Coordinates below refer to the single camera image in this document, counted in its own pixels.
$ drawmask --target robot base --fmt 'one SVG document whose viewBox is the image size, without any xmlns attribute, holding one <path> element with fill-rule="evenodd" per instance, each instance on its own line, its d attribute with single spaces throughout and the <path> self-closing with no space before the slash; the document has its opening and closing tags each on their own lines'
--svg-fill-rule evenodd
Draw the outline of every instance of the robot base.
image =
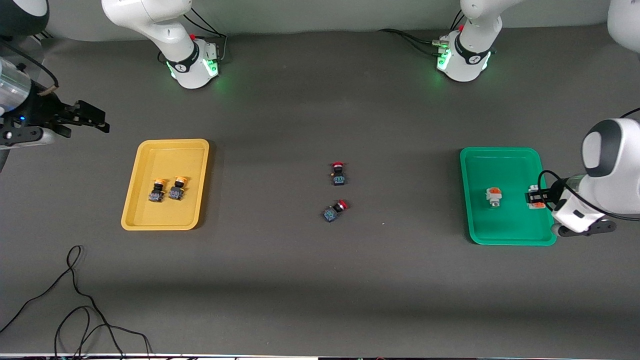
<svg viewBox="0 0 640 360">
<path fill-rule="evenodd" d="M 458 30 L 450 32 L 448 35 L 440 37 L 441 41 L 448 41 L 453 45 L 454 40 L 460 34 Z M 456 47 L 450 45 L 443 54 L 438 58 L 436 69 L 444 72 L 451 79 L 466 83 L 472 81 L 480 75 L 482 70 L 486 69 L 487 61 L 491 56 L 489 53 L 484 59 L 477 64 L 469 65 L 462 55 L 458 54 Z"/>
<path fill-rule="evenodd" d="M 205 86 L 211 79 L 218 76 L 218 52 L 216 44 L 210 44 L 204 40 L 193 41 L 200 48 L 200 55 L 187 72 L 178 72 L 169 63 L 171 76 L 178 81 L 183 88 L 197 89 Z"/>
</svg>

